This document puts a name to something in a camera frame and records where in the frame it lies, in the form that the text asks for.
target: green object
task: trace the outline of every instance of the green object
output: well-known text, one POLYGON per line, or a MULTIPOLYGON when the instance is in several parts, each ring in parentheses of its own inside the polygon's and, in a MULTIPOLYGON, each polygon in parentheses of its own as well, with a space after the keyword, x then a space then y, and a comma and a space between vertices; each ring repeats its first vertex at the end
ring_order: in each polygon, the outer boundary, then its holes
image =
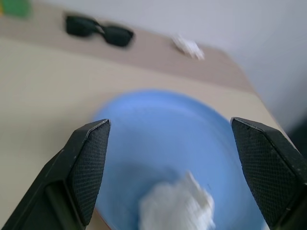
POLYGON ((29 0, 2 0, 4 14, 27 17, 31 11, 29 0))

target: black sunglasses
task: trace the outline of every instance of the black sunglasses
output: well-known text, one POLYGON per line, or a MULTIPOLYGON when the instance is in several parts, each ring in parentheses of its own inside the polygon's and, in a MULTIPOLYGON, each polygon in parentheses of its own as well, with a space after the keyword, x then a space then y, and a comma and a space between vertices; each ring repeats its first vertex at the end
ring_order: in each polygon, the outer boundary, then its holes
POLYGON ((97 33, 101 34, 108 44, 114 46, 125 47, 134 37, 134 32, 131 30, 115 25, 101 25, 87 17, 66 15, 65 22, 66 32, 69 35, 89 37, 97 33))

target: crumpled white tissue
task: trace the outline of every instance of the crumpled white tissue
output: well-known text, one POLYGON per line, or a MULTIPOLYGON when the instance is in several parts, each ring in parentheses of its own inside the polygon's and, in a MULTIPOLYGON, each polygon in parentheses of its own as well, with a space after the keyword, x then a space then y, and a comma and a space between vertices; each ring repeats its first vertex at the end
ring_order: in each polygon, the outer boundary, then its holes
POLYGON ((192 58, 197 58, 198 60, 205 59, 204 52, 198 47, 196 42, 187 40, 182 36, 173 37, 173 42, 184 54, 191 56, 192 58))
POLYGON ((159 183, 140 201, 140 230, 212 230, 214 200, 188 172, 159 183))

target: table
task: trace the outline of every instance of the table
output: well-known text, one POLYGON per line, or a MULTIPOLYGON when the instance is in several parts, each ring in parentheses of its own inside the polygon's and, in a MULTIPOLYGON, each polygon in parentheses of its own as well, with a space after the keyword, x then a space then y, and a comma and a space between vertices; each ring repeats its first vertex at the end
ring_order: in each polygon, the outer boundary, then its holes
MULTIPOLYGON (((181 92, 228 120, 239 116, 280 129, 250 86, 226 83, 0 34, 0 226, 71 133, 120 93, 144 88, 181 92)), ((107 228, 95 212, 87 229, 107 228)))

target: blue bowl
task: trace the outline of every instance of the blue bowl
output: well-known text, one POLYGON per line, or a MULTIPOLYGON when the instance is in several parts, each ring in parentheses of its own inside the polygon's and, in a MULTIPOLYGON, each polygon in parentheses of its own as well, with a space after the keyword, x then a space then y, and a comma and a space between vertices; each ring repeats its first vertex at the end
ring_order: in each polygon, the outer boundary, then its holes
POLYGON ((138 229, 138 202, 156 183, 190 170, 214 198, 216 230, 260 230, 264 219, 241 169, 230 123, 182 94, 119 96, 94 120, 111 131, 96 209, 112 230, 138 229))

